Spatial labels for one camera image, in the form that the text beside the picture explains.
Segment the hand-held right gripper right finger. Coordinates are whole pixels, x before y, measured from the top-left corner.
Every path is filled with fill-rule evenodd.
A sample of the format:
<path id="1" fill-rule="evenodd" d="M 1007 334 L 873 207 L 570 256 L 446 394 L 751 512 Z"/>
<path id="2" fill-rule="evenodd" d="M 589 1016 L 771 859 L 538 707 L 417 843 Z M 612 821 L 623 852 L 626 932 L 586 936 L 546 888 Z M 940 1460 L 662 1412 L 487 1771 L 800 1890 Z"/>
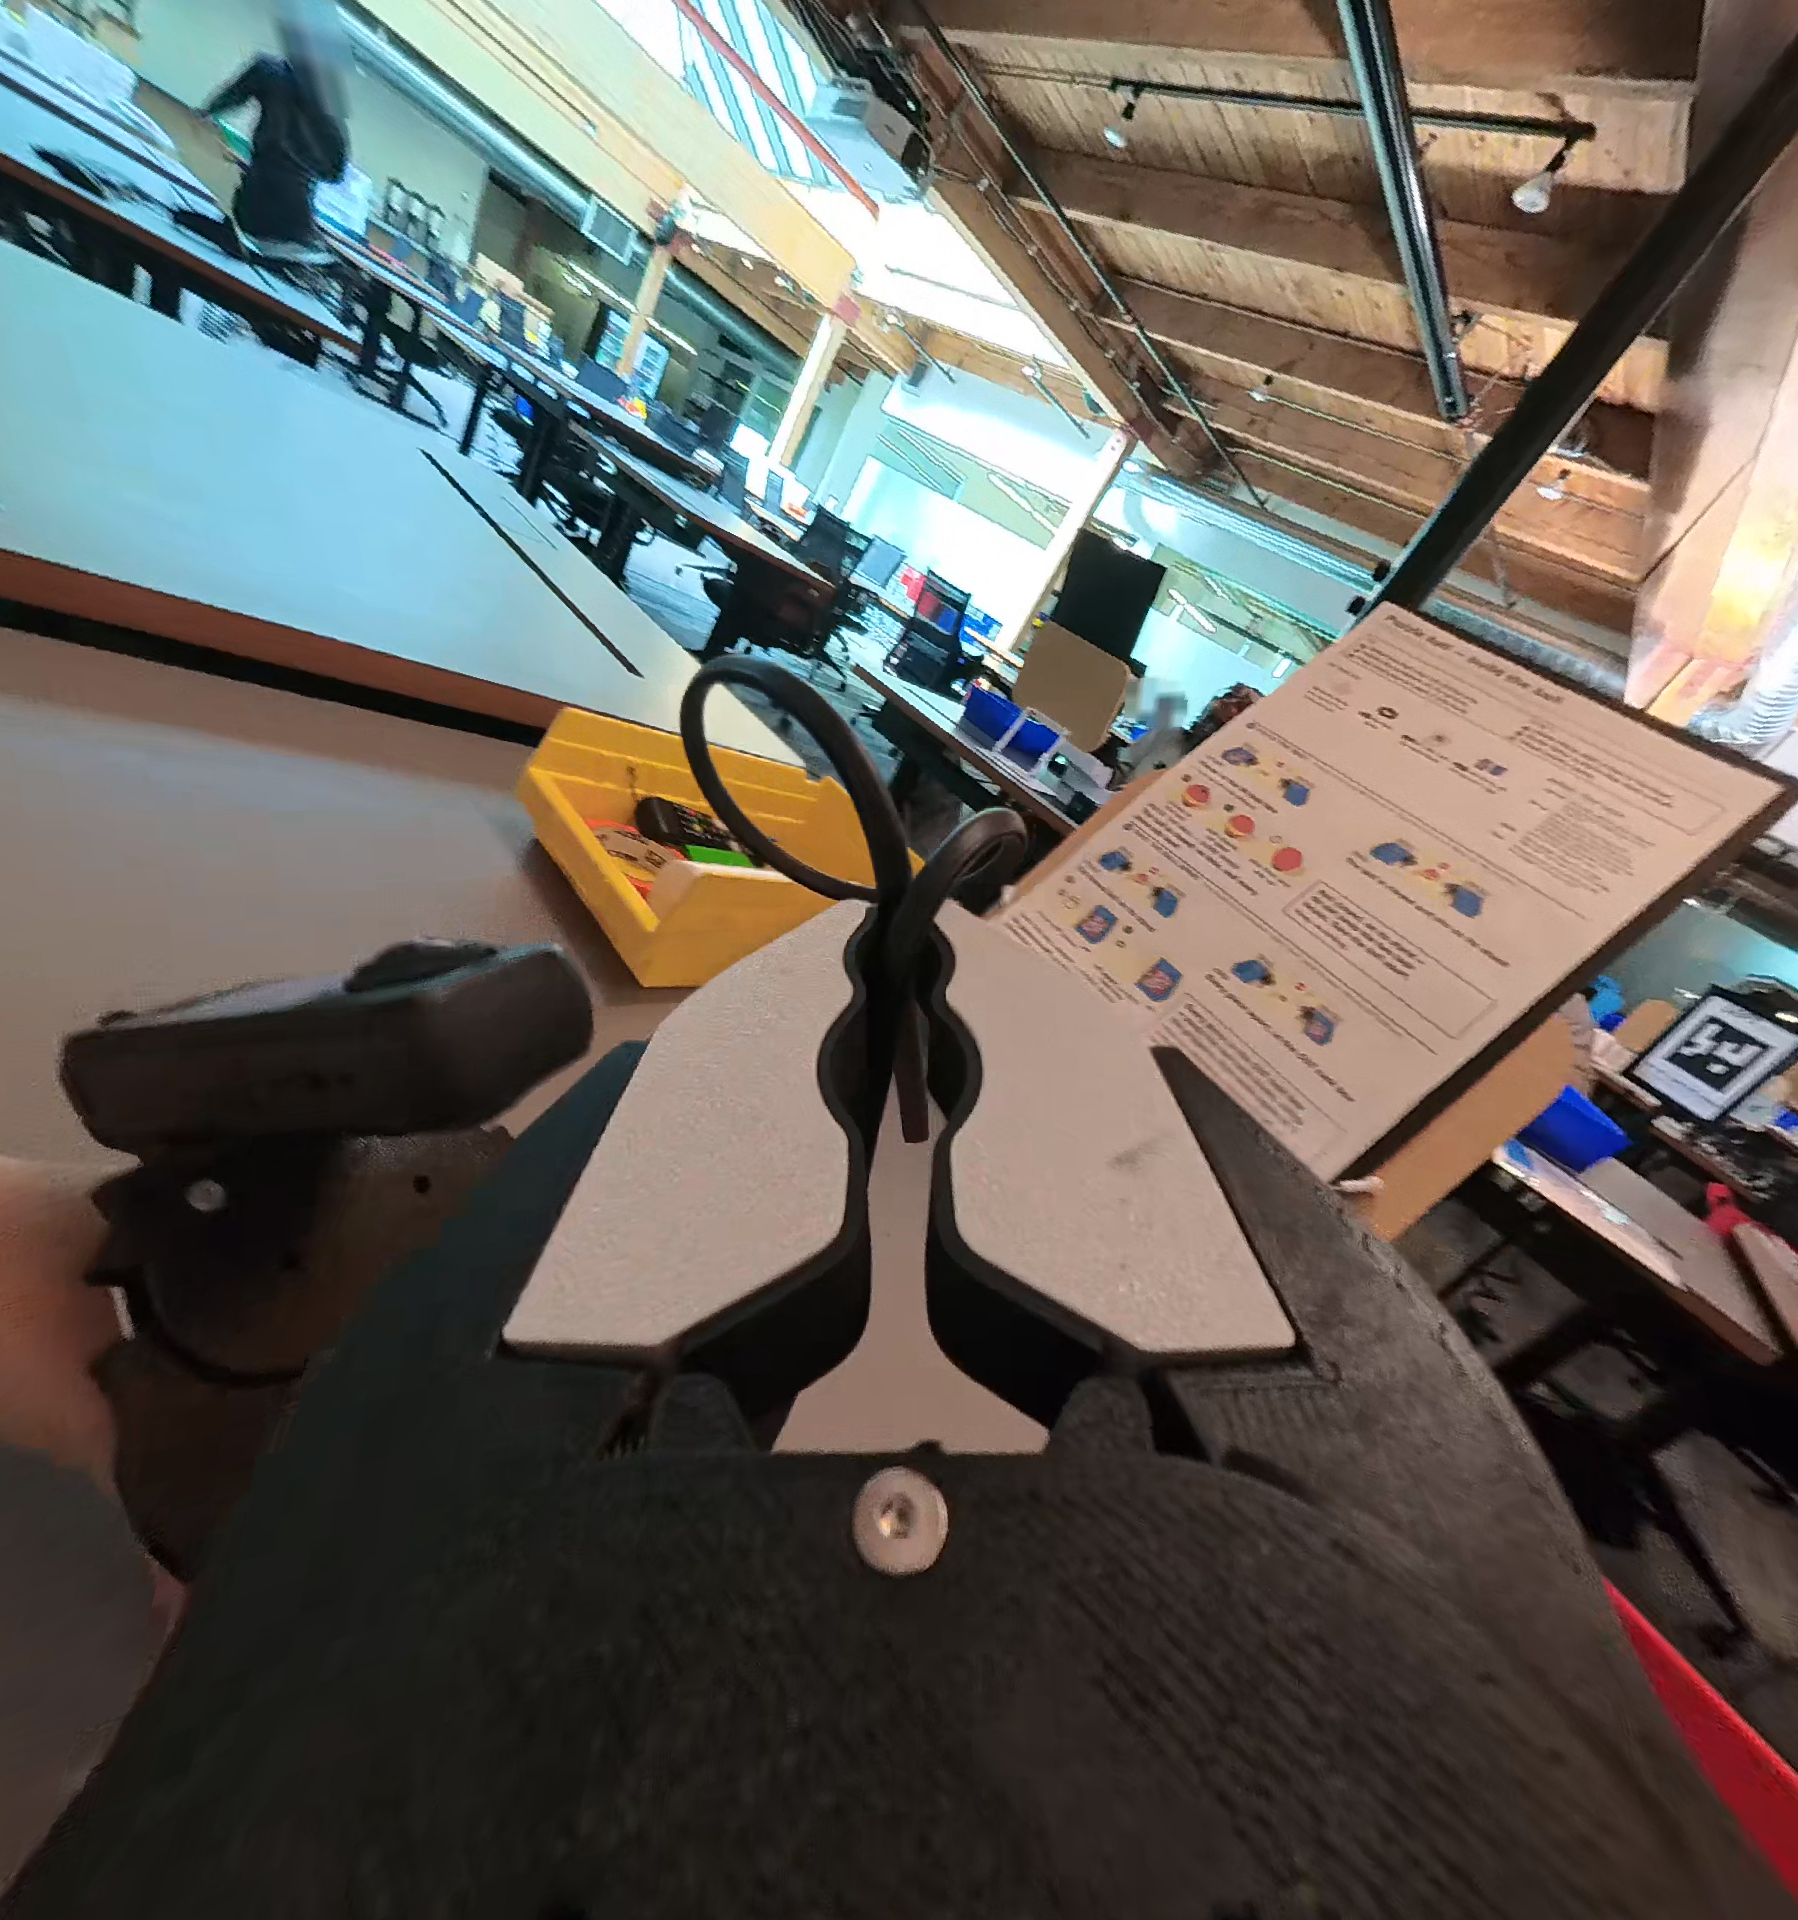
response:
<path id="1" fill-rule="evenodd" d="M 926 1301 L 943 1353 L 1007 1404 L 1295 1353 L 1291 1314 L 1127 1012 L 958 903 L 931 957 L 946 1123 Z"/>

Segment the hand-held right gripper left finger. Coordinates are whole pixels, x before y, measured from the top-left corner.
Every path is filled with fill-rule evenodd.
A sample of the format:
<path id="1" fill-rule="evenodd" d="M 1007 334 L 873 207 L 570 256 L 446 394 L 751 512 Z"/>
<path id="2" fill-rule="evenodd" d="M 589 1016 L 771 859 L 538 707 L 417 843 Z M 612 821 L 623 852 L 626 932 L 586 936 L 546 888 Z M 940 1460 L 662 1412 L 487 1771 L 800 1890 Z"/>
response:
<path id="1" fill-rule="evenodd" d="M 808 1388 L 853 1352 L 875 929 L 835 903 L 656 1027 L 511 1310 L 511 1352 L 732 1388 Z"/>

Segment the yellow plastic bin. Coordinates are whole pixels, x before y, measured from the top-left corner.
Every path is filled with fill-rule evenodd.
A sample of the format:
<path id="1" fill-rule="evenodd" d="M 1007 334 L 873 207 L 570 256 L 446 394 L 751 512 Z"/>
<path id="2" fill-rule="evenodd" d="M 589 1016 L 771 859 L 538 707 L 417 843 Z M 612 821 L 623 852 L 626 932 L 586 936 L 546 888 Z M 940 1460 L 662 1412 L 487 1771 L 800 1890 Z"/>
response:
<path id="1" fill-rule="evenodd" d="M 747 814 L 812 868 L 869 881 L 864 835 L 835 778 L 714 745 Z M 528 759 L 516 794 L 535 841 L 646 988 L 696 988 L 828 909 L 768 868 L 687 859 L 636 825 L 639 801 L 709 809 L 675 733 L 566 707 Z"/>

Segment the red plastic bin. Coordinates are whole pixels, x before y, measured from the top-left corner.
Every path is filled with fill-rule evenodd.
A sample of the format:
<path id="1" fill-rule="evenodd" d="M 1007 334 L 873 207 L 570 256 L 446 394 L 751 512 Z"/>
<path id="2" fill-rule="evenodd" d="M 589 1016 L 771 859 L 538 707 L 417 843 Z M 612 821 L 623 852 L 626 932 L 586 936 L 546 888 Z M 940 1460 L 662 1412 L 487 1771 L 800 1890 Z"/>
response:
<path id="1" fill-rule="evenodd" d="M 1606 1599 L 1651 1693 L 1742 1835 L 1798 1905 L 1798 1768 L 1620 1593 Z"/>

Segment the person's left hand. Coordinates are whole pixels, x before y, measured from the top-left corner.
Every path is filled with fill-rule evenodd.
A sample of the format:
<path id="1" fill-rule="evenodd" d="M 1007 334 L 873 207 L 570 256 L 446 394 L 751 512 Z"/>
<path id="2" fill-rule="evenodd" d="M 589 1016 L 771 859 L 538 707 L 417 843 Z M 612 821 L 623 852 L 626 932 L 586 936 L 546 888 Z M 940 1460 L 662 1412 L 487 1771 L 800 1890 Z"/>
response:
<path id="1" fill-rule="evenodd" d="M 117 1424 L 93 1369 L 118 1314 L 89 1281 L 107 1235 L 92 1191 L 76 1167 L 0 1157 L 0 1443 L 110 1495 Z"/>

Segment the black remote control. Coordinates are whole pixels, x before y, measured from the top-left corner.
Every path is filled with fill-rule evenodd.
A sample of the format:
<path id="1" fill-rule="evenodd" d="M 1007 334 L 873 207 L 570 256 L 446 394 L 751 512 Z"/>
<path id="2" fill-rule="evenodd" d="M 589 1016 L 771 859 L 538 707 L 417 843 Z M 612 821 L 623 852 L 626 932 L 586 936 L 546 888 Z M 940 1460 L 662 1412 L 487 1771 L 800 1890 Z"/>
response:
<path id="1" fill-rule="evenodd" d="M 700 865 L 754 869 L 754 857 L 718 817 L 663 796 L 639 796 L 631 809 L 634 828 L 679 859 Z"/>

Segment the printed instruction sheet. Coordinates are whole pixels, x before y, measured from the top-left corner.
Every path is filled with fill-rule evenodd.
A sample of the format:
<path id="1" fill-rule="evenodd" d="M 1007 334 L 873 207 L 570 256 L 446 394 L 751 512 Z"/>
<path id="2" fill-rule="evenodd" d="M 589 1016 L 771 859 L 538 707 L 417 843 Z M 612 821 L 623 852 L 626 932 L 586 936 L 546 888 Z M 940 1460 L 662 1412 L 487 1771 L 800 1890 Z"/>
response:
<path id="1" fill-rule="evenodd" d="M 1796 803 L 1766 760 L 1379 606 L 1002 921 L 1334 1179 Z"/>

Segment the blue plastic bin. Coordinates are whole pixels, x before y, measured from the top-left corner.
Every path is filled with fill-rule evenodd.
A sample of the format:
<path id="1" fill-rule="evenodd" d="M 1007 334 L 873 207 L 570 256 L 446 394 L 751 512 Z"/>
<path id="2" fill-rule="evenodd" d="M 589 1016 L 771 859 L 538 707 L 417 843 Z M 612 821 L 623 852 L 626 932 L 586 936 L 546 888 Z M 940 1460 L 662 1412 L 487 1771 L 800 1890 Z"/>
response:
<path id="1" fill-rule="evenodd" d="M 1035 762 L 1054 755 L 1065 733 L 1037 707 L 1017 701 L 991 684 L 971 684 L 965 692 L 958 729 L 989 753 Z"/>
<path id="2" fill-rule="evenodd" d="M 1516 1141 L 1574 1177 L 1616 1161 L 1633 1144 L 1627 1128 L 1572 1084 L 1522 1126 Z"/>

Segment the wood-edged work table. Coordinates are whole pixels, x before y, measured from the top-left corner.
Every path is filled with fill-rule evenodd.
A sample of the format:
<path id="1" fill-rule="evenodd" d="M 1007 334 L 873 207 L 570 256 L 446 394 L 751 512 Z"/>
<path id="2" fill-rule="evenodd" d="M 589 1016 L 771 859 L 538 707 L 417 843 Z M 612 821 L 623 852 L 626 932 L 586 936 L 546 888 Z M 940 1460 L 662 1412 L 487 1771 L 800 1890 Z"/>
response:
<path id="1" fill-rule="evenodd" d="M 0 603 L 535 729 L 696 676 L 442 436 L 2 240 Z"/>

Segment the black panel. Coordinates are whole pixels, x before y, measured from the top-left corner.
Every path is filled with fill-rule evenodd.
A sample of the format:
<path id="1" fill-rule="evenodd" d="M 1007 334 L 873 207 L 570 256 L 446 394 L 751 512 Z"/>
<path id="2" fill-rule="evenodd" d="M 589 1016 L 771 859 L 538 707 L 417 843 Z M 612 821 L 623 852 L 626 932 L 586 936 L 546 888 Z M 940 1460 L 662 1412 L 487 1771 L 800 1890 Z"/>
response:
<path id="1" fill-rule="evenodd" d="M 1084 527 L 1072 544 L 1047 623 L 1128 663 L 1166 574 L 1164 563 Z"/>

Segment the black white marker sign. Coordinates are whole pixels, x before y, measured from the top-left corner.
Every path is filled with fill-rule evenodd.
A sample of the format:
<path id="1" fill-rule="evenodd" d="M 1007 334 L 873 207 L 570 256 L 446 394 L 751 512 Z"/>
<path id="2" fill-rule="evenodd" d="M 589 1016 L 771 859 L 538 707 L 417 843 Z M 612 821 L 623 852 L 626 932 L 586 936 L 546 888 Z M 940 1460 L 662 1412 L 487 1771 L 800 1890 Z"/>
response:
<path id="1" fill-rule="evenodd" d="M 1623 1078 L 1669 1115 L 1715 1123 L 1796 1059 L 1798 990 L 1749 975 L 1699 995 L 1641 1048 Z"/>

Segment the black vertical pole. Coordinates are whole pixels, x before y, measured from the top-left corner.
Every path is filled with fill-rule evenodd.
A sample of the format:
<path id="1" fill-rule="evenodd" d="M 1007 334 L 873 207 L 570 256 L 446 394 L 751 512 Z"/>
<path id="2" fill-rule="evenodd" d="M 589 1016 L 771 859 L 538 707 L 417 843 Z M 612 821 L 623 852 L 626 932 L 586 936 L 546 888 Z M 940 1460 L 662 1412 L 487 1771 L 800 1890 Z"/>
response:
<path id="1" fill-rule="evenodd" d="M 1798 140 L 1798 33 L 1606 281 L 1511 417 L 1364 600 L 1421 610 Z"/>

